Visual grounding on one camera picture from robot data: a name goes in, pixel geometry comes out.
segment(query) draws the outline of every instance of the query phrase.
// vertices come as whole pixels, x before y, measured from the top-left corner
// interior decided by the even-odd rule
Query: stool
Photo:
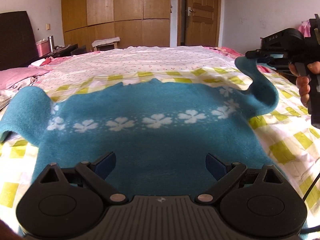
[[[92,43],[92,47],[94,51],[106,51],[110,49],[117,49],[118,42],[120,41],[119,37],[105,39],[105,40],[96,40]]]

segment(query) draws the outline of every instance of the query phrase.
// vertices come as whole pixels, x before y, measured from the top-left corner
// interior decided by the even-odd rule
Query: thermos
[[[53,52],[53,51],[54,51],[53,36],[49,36],[49,37],[48,37],[48,41],[49,41],[50,52]]]

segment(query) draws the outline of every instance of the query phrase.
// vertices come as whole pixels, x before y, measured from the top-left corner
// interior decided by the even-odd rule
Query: pink container
[[[37,49],[38,49],[39,57],[42,57],[43,55],[45,55],[45,54],[50,52],[49,41],[48,40],[41,41],[36,46],[37,46]]]

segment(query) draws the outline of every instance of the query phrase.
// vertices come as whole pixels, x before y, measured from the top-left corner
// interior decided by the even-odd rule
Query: dark brown headboard
[[[26,11],[0,14],[0,70],[26,67],[39,59]]]

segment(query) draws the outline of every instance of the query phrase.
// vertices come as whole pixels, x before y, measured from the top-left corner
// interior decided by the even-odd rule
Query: pink pillow
[[[49,70],[39,67],[18,67],[0,71],[0,90],[8,89],[15,83],[29,77],[42,76]]]

